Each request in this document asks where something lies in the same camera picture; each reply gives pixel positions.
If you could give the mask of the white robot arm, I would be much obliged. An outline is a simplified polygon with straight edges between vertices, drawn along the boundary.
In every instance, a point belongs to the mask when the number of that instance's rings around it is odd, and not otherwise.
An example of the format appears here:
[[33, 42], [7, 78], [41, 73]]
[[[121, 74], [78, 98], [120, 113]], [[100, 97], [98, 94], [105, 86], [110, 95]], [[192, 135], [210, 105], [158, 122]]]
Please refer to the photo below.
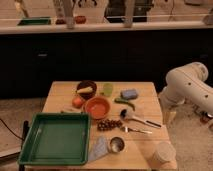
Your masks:
[[174, 107], [183, 104], [186, 99], [208, 114], [213, 114], [213, 87], [205, 83], [208, 75], [207, 67], [201, 62], [174, 68], [166, 74], [167, 85], [159, 93], [165, 125], [174, 119]]

